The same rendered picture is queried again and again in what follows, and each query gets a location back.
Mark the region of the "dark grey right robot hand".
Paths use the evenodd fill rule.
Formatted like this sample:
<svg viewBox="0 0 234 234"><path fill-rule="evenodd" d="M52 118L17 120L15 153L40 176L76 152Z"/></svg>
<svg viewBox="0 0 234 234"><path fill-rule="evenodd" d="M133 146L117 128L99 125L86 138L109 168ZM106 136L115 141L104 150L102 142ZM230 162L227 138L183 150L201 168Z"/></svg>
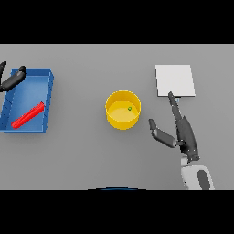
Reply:
<svg viewBox="0 0 234 234"><path fill-rule="evenodd" d="M149 120L151 135L157 142L167 147L175 148L178 146L180 152L186 155L189 163L198 161L198 146L192 126L187 117L181 115L176 97L172 91L168 93L168 99L175 118L176 138L159 129L153 119Z"/></svg>

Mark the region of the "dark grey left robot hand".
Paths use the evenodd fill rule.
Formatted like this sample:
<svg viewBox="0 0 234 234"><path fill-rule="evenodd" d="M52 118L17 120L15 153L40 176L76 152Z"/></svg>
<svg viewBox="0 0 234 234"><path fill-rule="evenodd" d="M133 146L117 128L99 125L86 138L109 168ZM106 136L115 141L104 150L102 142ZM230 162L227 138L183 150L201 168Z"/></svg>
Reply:
<svg viewBox="0 0 234 234"><path fill-rule="evenodd" d="M0 92L7 92L12 90L16 85L18 85L26 78L27 74L26 67L21 66L14 75L6 79L4 82L1 82L5 66L5 61L0 63Z"/></svg>

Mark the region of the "yellow bowl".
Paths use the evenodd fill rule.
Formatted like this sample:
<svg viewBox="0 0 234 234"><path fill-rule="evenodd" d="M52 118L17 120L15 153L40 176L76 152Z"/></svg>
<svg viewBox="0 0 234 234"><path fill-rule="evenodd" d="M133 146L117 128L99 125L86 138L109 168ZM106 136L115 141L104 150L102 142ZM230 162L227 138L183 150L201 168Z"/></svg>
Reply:
<svg viewBox="0 0 234 234"><path fill-rule="evenodd" d="M113 92L105 102L106 119L110 126L118 130L133 128L141 114L141 101L129 90Z"/></svg>

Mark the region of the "red beaker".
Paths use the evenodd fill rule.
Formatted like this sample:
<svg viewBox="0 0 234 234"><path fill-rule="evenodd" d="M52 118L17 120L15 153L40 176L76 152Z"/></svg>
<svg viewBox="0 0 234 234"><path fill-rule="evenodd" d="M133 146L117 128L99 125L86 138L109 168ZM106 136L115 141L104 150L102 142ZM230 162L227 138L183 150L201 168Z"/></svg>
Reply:
<svg viewBox="0 0 234 234"><path fill-rule="evenodd" d="M45 104L41 101L39 104L34 106L32 109L30 109L28 112L24 113L22 116L19 118L15 119L12 123L11 126L13 129L18 129L25 123L29 122L32 120L34 117L39 115L41 112L44 111Z"/></svg>

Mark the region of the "pale square measuring scale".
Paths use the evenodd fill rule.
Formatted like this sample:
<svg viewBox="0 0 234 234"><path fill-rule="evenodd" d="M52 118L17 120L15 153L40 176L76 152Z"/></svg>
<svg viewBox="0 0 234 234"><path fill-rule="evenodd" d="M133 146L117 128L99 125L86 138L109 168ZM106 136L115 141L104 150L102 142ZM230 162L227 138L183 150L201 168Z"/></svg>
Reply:
<svg viewBox="0 0 234 234"><path fill-rule="evenodd" d="M195 87L190 65L156 65L155 78L158 97L195 97Z"/></svg>

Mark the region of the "blue tray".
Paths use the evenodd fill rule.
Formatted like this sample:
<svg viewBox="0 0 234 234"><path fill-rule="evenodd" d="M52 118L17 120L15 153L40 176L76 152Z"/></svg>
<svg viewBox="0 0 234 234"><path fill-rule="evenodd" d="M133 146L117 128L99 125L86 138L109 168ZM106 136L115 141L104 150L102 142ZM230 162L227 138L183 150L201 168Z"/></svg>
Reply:
<svg viewBox="0 0 234 234"><path fill-rule="evenodd" d="M26 69L26 78L5 94L0 112L0 132L45 133L48 128L48 114L53 90L54 76L51 69ZM14 129L11 123L31 110L40 102L44 111L33 119Z"/></svg>

